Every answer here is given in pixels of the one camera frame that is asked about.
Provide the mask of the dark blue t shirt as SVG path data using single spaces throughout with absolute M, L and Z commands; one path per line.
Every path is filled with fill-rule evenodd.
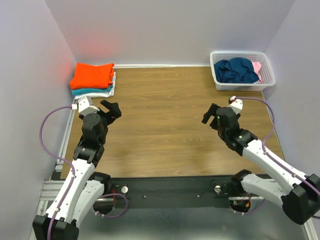
M 246 58 L 220 60 L 213 66 L 216 80 L 222 84 L 255 84 L 260 80 L 253 62 Z

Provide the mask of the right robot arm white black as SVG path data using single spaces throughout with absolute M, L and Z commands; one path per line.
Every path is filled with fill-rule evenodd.
M 244 193 L 258 195 L 282 208 L 286 216 L 298 225 L 317 218 L 320 210 L 320 178 L 297 170 L 265 147 L 249 130 L 238 122 L 243 102 L 235 99 L 229 106 L 213 103 L 203 115 L 202 123 L 213 118 L 210 127 L 217 131 L 226 146 L 257 164 L 273 181 L 262 179 L 256 174 L 242 170 L 233 176 L 230 191 L 241 196 Z

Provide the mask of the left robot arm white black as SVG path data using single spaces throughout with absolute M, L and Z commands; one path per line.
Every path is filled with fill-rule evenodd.
M 104 153 L 108 126 L 122 113 L 118 103 L 102 100 L 104 112 L 93 105 L 90 97 L 83 97 L 68 108 L 77 110 L 82 119 L 82 135 L 68 161 L 68 173 L 59 193 L 43 216 L 36 215 L 32 227 L 37 240 L 76 240 L 79 227 L 99 198 L 107 197 L 111 191 L 109 175 L 96 172 Z

